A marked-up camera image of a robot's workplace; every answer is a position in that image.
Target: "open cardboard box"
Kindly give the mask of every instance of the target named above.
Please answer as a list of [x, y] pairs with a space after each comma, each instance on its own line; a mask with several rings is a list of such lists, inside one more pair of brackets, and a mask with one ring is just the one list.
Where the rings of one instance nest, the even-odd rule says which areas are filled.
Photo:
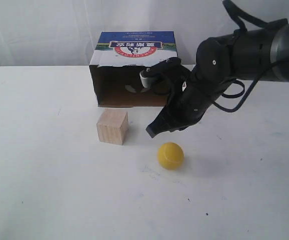
[[168, 91], [162, 82], [147, 89], [139, 73], [177, 57], [172, 31], [103, 32], [90, 62], [94, 92], [100, 107], [164, 106]]

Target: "robotic arm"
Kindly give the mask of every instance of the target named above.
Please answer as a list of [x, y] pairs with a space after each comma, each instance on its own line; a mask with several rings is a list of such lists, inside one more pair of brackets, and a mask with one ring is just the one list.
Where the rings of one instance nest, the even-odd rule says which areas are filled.
[[[146, 128], [152, 138], [198, 123], [211, 105], [228, 113], [237, 111], [258, 81], [289, 82], [288, 20], [264, 22], [244, 12], [231, 0], [222, 3], [239, 29], [230, 35], [203, 41], [197, 49], [192, 71], [181, 65], [180, 58], [172, 57], [140, 73], [145, 88], [161, 81], [166, 81], [170, 88], [166, 105]], [[247, 31], [241, 19], [260, 29]], [[253, 82], [245, 91], [245, 85], [237, 79]], [[242, 91], [225, 94], [231, 84], [240, 85]], [[215, 102], [220, 96], [242, 98], [235, 108], [228, 109]]]

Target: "wooden block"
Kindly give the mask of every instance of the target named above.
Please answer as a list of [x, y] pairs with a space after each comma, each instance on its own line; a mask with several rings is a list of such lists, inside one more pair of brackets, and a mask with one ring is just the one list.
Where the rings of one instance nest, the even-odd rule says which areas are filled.
[[122, 145], [128, 126], [126, 111], [105, 109], [96, 124], [100, 142]]

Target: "yellow ball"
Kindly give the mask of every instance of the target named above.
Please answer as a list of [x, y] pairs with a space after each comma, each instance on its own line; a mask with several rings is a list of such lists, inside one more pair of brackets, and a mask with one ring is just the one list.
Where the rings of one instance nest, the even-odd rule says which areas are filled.
[[158, 150], [158, 161], [162, 167], [169, 170], [177, 169], [184, 161], [184, 151], [178, 144], [167, 142]]

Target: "white backdrop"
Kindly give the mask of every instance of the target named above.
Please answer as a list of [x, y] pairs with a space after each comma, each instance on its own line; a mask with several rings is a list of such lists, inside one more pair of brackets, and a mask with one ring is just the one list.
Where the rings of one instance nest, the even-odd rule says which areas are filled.
[[[234, 0], [272, 21], [288, 0]], [[175, 31], [183, 63], [211, 36], [236, 28], [221, 0], [0, 0], [0, 66], [87, 65], [101, 31]]]

